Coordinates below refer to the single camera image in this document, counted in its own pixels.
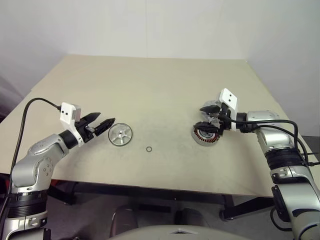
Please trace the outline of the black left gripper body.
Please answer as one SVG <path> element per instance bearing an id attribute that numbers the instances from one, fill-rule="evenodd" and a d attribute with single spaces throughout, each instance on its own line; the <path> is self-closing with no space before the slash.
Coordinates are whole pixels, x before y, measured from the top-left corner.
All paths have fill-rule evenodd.
<path id="1" fill-rule="evenodd" d="M 93 121 L 94 120 L 90 120 L 87 117 L 82 117 L 78 122 L 75 123 L 75 128 L 80 134 L 84 143 L 87 143 L 94 138 L 93 132 L 87 129 L 89 124 Z"/>

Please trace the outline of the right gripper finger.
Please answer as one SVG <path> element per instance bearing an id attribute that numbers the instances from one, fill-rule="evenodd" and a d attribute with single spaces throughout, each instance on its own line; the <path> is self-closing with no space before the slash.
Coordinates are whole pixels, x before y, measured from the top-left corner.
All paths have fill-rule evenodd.
<path id="1" fill-rule="evenodd" d="M 200 132 L 223 135 L 223 130 L 207 121 L 199 121 L 194 126 L 194 129 L 199 130 Z"/>
<path id="2" fill-rule="evenodd" d="M 220 112 L 220 107 L 218 105 L 208 105 L 208 106 L 203 106 L 199 110 L 206 114 L 217 114 Z"/>

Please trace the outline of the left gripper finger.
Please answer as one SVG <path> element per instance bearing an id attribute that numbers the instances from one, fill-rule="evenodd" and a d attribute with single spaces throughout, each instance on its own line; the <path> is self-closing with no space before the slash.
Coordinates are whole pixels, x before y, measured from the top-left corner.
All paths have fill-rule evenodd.
<path id="1" fill-rule="evenodd" d="M 87 123 L 92 123 L 100 116 L 100 114 L 101 114 L 100 112 L 91 112 L 91 113 L 87 114 L 86 116 L 84 116 L 83 119 Z"/>
<path id="2" fill-rule="evenodd" d="M 94 128 L 94 134 L 96 137 L 107 131 L 115 122 L 115 118 L 108 118 L 101 122 L 97 127 Z"/>

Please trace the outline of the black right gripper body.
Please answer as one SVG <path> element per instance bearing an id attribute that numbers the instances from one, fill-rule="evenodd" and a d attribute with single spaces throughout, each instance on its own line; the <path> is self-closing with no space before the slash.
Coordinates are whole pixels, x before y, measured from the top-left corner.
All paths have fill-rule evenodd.
<path id="1" fill-rule="evenodd" d="M 229 107 L 225 104 L 222 103 L 221 106 L 214 105 L 214 113 L 217 115 L 218 121 L 219 121 L 219 135 L 223 135 L 224 131 L 231 130 L 231 111 Z"/>

